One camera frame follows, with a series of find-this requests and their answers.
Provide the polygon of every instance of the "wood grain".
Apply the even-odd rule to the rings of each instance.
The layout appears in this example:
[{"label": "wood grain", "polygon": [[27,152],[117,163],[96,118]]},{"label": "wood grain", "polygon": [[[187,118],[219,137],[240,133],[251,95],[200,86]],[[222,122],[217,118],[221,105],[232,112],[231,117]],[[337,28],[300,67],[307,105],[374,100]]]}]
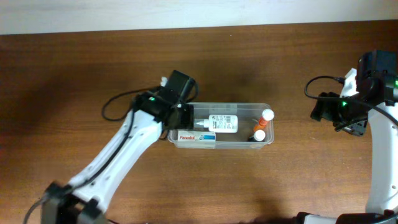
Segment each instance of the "wood grain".
[{"label": "wood grain", "polygon": [[[371,135],[335,133],[309,114],[303,86],[343,76],[372,49],[398,51],[398,21],[0,36],[0,220],[20,223],[53,180],[67,183],[118,130],[100,109],[173,69],[197,101],[268,103],[275,141],[259,151],[156,142],[116,192],[120,223],[237,223],[297,212],[363,212]],[[339,92],[319,81],[312,93]],[[122,114],[129,99],[112,106]],[[39,222],[36,211],[31,223]]]}]

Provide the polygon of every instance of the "plastic bin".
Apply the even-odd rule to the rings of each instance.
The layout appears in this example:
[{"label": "plastic bin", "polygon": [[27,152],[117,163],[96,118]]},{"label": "plastic bin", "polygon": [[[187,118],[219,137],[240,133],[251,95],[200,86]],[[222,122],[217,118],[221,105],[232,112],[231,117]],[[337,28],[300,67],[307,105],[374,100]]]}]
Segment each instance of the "plastic bin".
[{"label": "plastic bin", "polygon": [[[237,133],[216,133],[216,141],[179,141],[179,130],[171,130],[168,139],[179,148],[199,149],[261,149],[274,141],[274,123],[270,121],[265,128],[266,138],[262,142],[248,142],[253,135],[253,127],[261,117],[262,111],[271,109],[265,103],[191,103],[196,121],[208,119],[211,114],[236,115],[238,117]],[[194,125],[191,131],[208,131],[203,126]]]}]

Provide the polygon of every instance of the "orange bottle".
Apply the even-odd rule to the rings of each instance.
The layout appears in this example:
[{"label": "orange bottle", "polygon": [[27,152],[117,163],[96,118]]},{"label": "orange bottle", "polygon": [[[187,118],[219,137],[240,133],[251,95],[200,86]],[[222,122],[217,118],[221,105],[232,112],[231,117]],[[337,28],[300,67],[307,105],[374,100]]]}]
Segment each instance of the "orange bottle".
[{"label": "orange bottle", "polygon": [[272,119],[274,119],[274,112],[270,109],[266,109],[262,112],[262,116],[259,120],[259,123],[255,125],[255,127],[253,128],[253,131],[256,132],[258,130],[262,130],[264,129],[268,122]]}]

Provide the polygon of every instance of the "white wall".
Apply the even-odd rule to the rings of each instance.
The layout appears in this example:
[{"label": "white wall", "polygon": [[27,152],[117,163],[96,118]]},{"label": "white wall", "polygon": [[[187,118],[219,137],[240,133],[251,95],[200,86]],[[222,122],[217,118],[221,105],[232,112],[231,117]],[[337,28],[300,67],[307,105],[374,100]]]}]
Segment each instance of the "white wall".
[{"label": "white wall", "polygon": [[398,0],[0,0],[0,34],[398,19]]}]

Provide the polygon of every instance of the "brown wooden surface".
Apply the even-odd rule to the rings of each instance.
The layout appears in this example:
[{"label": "brown wooden surface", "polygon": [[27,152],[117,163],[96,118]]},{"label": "brown wooden surface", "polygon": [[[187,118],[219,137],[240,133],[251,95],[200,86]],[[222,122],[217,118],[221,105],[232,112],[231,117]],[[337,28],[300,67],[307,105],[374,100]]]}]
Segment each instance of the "brown wooden surface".
[{"label": "brown wooden surface", "polygon": [[[173,69],[197,101],[268,103],[275,141],[260,151],[148,148],[113,197],[121,223],[237,223],[297,212],[363,212],[371,133],[310,119],[303,87],[343,76],[372,49],[398,51],[398,21],[0,36],[0,222],[20,223],[53,180],[66,184],[118,130],[100,116],[122,91]],[[311,92],[340,90],[319,81]],[[109,115],[126,109],[129,99]],[[31,223],[39,222],[35,211]]]}]

